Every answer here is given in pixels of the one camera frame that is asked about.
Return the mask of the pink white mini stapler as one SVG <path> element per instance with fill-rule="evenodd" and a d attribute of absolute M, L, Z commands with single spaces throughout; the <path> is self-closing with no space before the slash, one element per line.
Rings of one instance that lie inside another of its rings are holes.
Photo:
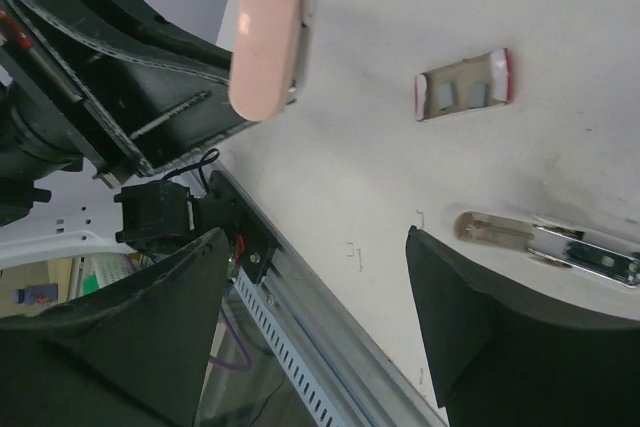
<path fill-rule="evenodd" d="M 318 0 L 240 0 L 229 80 L 237 114 L 264 122 L 306 84 Z"/>

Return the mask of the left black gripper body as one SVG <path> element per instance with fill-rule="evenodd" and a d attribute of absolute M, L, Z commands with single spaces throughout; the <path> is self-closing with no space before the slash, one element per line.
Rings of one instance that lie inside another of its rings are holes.
<path fill-rule="evenodd" d="M 106 171 L 122 160 L 118 146 L 89 112 L 89 101 L 37 38 L 26 12 L 1 0 L 1 225 L 25 218 L 51 192 L 35 182 L 59 170 L 81 171 L 85 159 Z"/>

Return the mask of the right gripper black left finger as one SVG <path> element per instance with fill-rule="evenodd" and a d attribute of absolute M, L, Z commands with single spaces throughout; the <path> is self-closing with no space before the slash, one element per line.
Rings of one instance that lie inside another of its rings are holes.
<path fill-rule="evenodd" d="M 213 229 L 92 294 L 3 318 L 2 424 L 193 425 L 227 269 Z"/>

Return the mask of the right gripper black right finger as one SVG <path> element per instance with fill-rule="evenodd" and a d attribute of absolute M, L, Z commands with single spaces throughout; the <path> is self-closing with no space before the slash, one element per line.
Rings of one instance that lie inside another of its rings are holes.
<path fill-rule="evenodd" d="M 453 426 L 635 426 L 639 324 L 537 292 L 419 228 L 405 245 L 436 402 Z"/>

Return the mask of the red white staple box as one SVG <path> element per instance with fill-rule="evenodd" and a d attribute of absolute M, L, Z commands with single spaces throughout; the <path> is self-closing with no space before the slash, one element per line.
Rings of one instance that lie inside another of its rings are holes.
<path fill-rule="evenodd" d="M 501 47 L 414 77 L 417 122 L 506 105 L 514 97 L 511 52 Z"/>

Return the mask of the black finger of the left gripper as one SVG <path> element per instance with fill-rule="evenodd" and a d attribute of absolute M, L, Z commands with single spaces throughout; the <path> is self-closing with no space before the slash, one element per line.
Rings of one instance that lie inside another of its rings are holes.
<path fill-rule="evenodd" d="M 101 177 L 150 177 L 245 130 L 231 55 L 144 0 L 11 0 L 118 146 Z"/>

